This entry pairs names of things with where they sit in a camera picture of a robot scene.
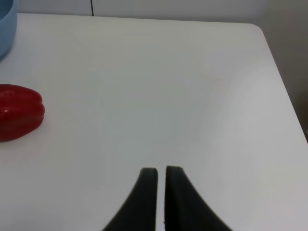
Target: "red bell pepper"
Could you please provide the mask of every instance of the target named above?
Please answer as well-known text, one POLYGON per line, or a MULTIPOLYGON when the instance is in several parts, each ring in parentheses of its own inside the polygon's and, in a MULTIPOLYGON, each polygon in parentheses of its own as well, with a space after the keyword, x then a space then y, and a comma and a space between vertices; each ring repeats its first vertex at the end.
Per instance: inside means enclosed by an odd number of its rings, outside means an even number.
POLYGON ((34 90, 0 84, 0 142, 20 138, 35 130, 44 119, 42 97, 34 90))

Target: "gray wall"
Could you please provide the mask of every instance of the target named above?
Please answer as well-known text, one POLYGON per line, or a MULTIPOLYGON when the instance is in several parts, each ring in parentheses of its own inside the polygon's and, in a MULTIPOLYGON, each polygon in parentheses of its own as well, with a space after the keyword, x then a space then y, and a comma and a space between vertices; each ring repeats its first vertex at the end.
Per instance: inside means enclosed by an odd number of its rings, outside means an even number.
POLYGON ((90 0, 17 0, 19 12, 92 15, 90 0))
MULTIPOLYGON (((91 15, 90 0, 18 0, 29 13, 91 15)), ((247 22, 268 41, 303 130, 308 130, 307 0, 93 0, 95 16, 247 22)))
POLYGON ((308 1, 270 0, 262 19, 263 32, 308 138, 308 1))

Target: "blue bowl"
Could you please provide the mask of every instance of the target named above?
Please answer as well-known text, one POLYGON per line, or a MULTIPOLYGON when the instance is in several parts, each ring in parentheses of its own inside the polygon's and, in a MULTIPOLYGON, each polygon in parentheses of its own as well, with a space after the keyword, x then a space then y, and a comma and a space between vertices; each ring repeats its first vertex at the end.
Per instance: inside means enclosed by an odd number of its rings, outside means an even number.
POLYGON ((0 0, 0 59, 11 48, 17 28, 16 0, 0 0))

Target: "bell pepper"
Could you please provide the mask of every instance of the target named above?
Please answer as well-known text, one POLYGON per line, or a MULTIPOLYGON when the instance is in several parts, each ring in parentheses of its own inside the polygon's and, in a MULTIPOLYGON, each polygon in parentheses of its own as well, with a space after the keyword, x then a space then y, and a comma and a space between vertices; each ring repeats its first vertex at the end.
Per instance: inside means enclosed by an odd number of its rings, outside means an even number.
POLYGON ((20 138, 38 128, 44 119, 42 97, 34 90, 0 84, 0 142, 20 138))

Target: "bowl rim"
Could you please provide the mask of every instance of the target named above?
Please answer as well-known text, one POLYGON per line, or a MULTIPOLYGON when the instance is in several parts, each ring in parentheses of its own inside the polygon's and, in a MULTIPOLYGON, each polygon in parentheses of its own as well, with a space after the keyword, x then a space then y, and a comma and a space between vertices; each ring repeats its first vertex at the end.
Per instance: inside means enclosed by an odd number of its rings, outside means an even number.
POLYGON ((7 12, 7 14, 3 18, 0 19, 0 23, 2 23, 2 21, 4 21, 14 10, 14 7, 16 5, 16 0, 12 0, 12 1, 13 1, 13 4, 12 4, 10 10, 7 12))

